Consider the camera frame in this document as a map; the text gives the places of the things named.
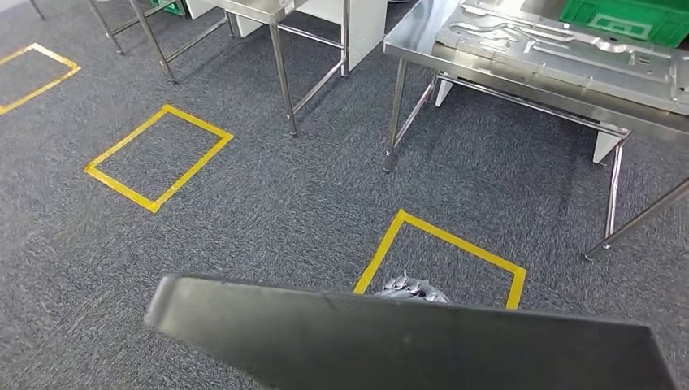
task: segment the white panel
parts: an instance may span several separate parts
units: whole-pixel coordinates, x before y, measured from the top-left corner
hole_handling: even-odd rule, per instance
[[[443,104],[445,98],[448,96],[448,93],[450,93],[450,89],[452,89],[453,85],[454,83],[451,83],[449,81],[440,81],[440,86],[438,87],[438,96],[435,98],[436,107],[440,107],[440,105]]]
[[[388,0],[350,1],[349,69],[351,70],[383,40]]]
[[[215,8],[215,6],[204,0],[187,0],[187,8],[189,9],[189,14],[191,14],[192,19],[196,19]]]
[[[342,25],[342,7],[342,0],[310,0],[297,10]]]
[[[239,35],[242,38],[263,26],[263,23],[259,23],[256,20],[246,19],[241,16],[237,16],[237,24],[239,24]]]
[[[600,164],[600,161],[615,149],[620,140],[619,136],[611,136],[607,132],[598,132],[596,148],[593,150],[593,162]]]

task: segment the floor marking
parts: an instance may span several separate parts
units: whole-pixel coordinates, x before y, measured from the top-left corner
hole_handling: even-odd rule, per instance
[[[15,59],[19,57],[20,55],[28,52],[29,50],[35,50],[43,55],[46,55],[55,61],[61,63],[62,65],[65,65],[70,68],[70,71],[65,73],[64,75],[56,78],[55,80],[52,80],[50,83],[43,85],[39,89],[36,89],[35,91],[29,93],[28,95],[21,97],[18,100],[15,100],[14,102],[8,104],[7,106],[0,106],[0,115],[4,115],[7,112],[14,110],[15,108],[21,106],[25,102],[28,102],[29,100],[35,98],[36,96],[40,95],[41,93],[44,93],[48,89],[53,88],[55,85],[60,84],[61,82],[65,81],[69,77],[74,76],[75,73],[77,73],[81,67],[77,65],[76,63],[72,62],[71,60],[64,58],[62,55],[54,53],[45,47],[38,45],[37,43],[34,43],[32,45],[24,47],[22,50],[18,50],[7,57],[0,59],[0,66],[2,66],[4,63],[10,62],[12,59]]]
[[[459,249],[465,250],[466,252],[469,252],[470,254],[473,254],[474,256],[481,258],[486,262],[490,262],[496,267],[512,273],[512,285],[509,288],[509,295],[507,296],[505,307],[512,310],[516,310],[517,307],[519,307],[519,299],[522,297],[522,289],[524,287],[524,279],[527,277],[527,270],[512,262],[508,262],[507,260],[500,258],[485,249],[479,248],[478,246],[471,244],[469,241],[454,236],[450,232],[446,232],[445,230],[435,227],[422,219],[414,217],[402,209],[397,211],[395,218],[392,220],[392,223],[390,223],[390,227],[388,227],[383,239],[380,241],[380,245],[375,251],[373,258],[370,260],[369,265],[362,273],[362,276],[357,282],[356,287],[354,287],[353,292],[355,294],[363,294],[368,288],[369,284],[371,284],[375,272],[383,262],[385,254],[388,252],[388,250],[390,250],[392,241],[395,239],[395,236],[397,236],[397,233],[400,231],[400,228],[404,223],[408,223],[415,228],[419,228],[424,232],[455,245]]]
[[[199,128],[202,128],[207,132],[215,134],[220,138],[220,140],[215,145],[213,145],[213,147],[210,148],[210,150],[208,150],[203,155],[203,157],[196,161],[192,165],[192,167],[189,168],[188,171],[186,171],[179,179],[177,179],[177,181],[170,188],[168,188],[164,193],[162,193],[162,195],[158,199],[151,201],[149,198],[137,193],[136,191],[120,183],[116,179],[113,179],[105,172],[96,168],[96,166],[102,163],[103,160],[105,160],[106,158],[110,157],[113,153],[122,149],[123,146],[125,146],[134,138],[136,138],[139,134],[143,133],[144,130],[149,128],[152,124],[158,122],[165,114],[171,114],[182,120],[190,122],[191,124],[195,124]],[[204,165],[206,165],[206,163],[208,163],[208,161],[216,153],[218,153],[218,151],[221,150],[223,146],[225,146],[225,144],[227,144],[232,139],[232,137],[233,135],[229,132],[217,128],[212,124],[207,123],[206,121],[199,119],[195,116],[187,114],[186,112],[179,110],[169,104],[165,104],[162,106],[160,111],[156,112],[153,116],[148,118],[144,123],[139,125],[138,128],[135,128],[133,132],[129,133],[129,135],[123,138],[120,142],[111,146],[108,150],[103,152],[103,154],[96,157],[92,162],[89,162],[89,165],[87,165],[86,168],[84,168],[84,172],[100,180],[103,184],[114,189],[118,193],[123,194],[125,197],[129,198],[137,205],[144,207],[148,211],[155,213],[160,209],[160,206],[163,203],[165,203],[165,201],[167,201],[167,199],[170,199],[170,197],[184,185],[184,183],[191,179],[191,177],[194,176],[194,174],[198,172],[198,170],[200,170]]]

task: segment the green plastic basket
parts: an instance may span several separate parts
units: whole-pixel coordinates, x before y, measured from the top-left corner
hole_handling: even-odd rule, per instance
[[[151,1],[151,6],[157,7],[162,0],[150,0],[150,1]],[[180,6],[178,6],[176,2],[173,2],[169,6],[166,6],[164,11],[170,12],[171,14],[180,15],[180,16],[187,15],[187,13],[185,11],[187,4],[186,4],[186,2],[184,2],[184,0],[181,0],[181,2],[182,2],[182,9],[180,9]]]
[[[569,0],[560,20],[677,47],[689,35],[689,0]]]

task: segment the stainless steel table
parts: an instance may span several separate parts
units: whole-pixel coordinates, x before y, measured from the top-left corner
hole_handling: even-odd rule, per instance
[[[496,5],[511,3],[510,6],[527,8],[543,17],[553,17],[553,11],[561,9],[562,0],[492,0]],[[535,72],[527,72],[489,58],[449,48],[436,42],[448,17],[461,3],[460,0],[419,0],[414,8],[383,40],[383,52],[399,58],[395,95],[392,103],[392,119],[388,131],[383,169],[390,172],[396,147],[410,128],[414,118],[431,100],[436,85],[444,80],[456,85],[497,96],[547,112],[564,119],[594,128],[600,132],[620,137],[622,141],[615,148],[613,174],[610,184],[606,241],[597,245],[587,258],[595,257],[600,250],[622,238],[640,222],[662,210],[687,194],[689,185],[684,180],[678,187],[663,196],[639,217],[615,230],[615,206],[618,178],[622,160],[622,145],[631,134],[650,134],[667,141],[689,140],[689,118],[666,110],[659,110],[623,98],[596,92],[585,87],[555,80]],[[405,122],[398,126],[402,94],[409,62],[433,70],[428,85]]]
[[[96,15],[98,22],[106,33],[106,36],[112,40],[115,44],[115,48],[119,54],[124,54],[122,47],[119,45],[115,36],[122,31],[132,27],[133,25],[139,23],[144,29],[146,36],[149,38],[151,45],[153,46],[158,58],[160,60],[161,67],[167,73],[168,81],[176,83],[176,79],[172,70],[170,69],[169,62],[179,57],[186,50],[190,49],[192,46],[196,45],[198,42],[208,37],[212,32],[216,31],[223,25],[227,24],[229,26],[230,36],[232,38],[239,34],[239,29],[237,27],[237,16],[243,16],[247,19],[257,21],[261,24],[267,24],[271,30],[271,40],[273,43],[273,50],[275,52],[275,61],[278,67],[278,76],[280,80],[280,87],[282,89],[282,95],[285,103],[285,116],[289,125],[289,134],[295,137],[297,135],[297,126],[294,121],[294,115],[301,110],[306,103],[308,103],[311,98],[313,98],[316,93],[318,93],[323,86],[338,72],[342,76],[349,76],[349,0],[343,0],[342,9],[342,31],[341,31],[341,42],[331,41],[329,39],[319,37],[311,32],[302,31],[298,28],[289,27],[280,24],[288,15],[294,12],[298,7],[304,5],[309,0],[205,0],[209,4],[220,7],[224,9],[225,16],[218,22],[211,25],[206,31],[202,32],[198,36],[194,37],[191,41],[182,45],[178,50],[175,50],[169,55],[165,55],[160,49],[158,40],[151,31],[146,18],[149,16],[162,11],[165,7],[176,3],[177,6],[183,10],[184,6],[181,0],[161,0],[161,2],[154,8],[144,12],[138,4],[138,0],[129,0],[132,8],[136,12],[136,18],[125,22],[117,28],[111,29],[101,12],[96,6],[96,0],[89,0],[89,5],[93,13]],[[331,68],[327,74],[318,82],[316,85],[306,93],[306,95],[296,104],[292,104],[292,98],[289,92],[289,85],[287,81],[287,73],[284,69],[284,59],[282,54],[282,45],[280,43],[280,30],[287,31],[289,33],[297,34],[301,37],[309,38],[313,41],[323,43],[328,46],[336,47],[340,50],[340,61]]]

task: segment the gray carpet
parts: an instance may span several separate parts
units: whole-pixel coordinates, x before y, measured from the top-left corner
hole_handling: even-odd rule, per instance
[[[591,163],[593,131],[455,88],[441,108],[424,109],[385,175],[396,61],[379,50],[297,116],[301,135],[292,139],[266,28],[241,41],[221,28],[173,63],[180,84],[172,85],[140,28],[119,36],[120,57],[86,1],[39,6],[45,22],[28,4],[0,13],[0,57],[38,42],[82,69],[0,116],[0,388],[255,388],[144,327],[159,278],[200,272],[351,291],[400,208],[526,268],[520,309],[652,324],[689,388],[687,203],[584,262],[602,233],[609,180],[609,167]],[[102,7],[112,23],[132,15],[126,2]],[[390,6],[390,26],[406,7]],[[170,50],[220,16],[151,23]],[[290,23],[338,33],[309,17]],[[338,58],[287,34],[284,51],[295,96]],[[25,73],[0,67],[0,98],[59,71],[40,63]],[[428,76],[411,67],[406,109]],[[151,214],[83,169],[166,102],[235,138]],[[156,197],[213,142],[165,118],[102,168]],[[687,174],[686,151],[643,136],[627,143],[620,220]],[[456,302],[504,304],[504,272],[413,227],[371,288],[404,269]]]

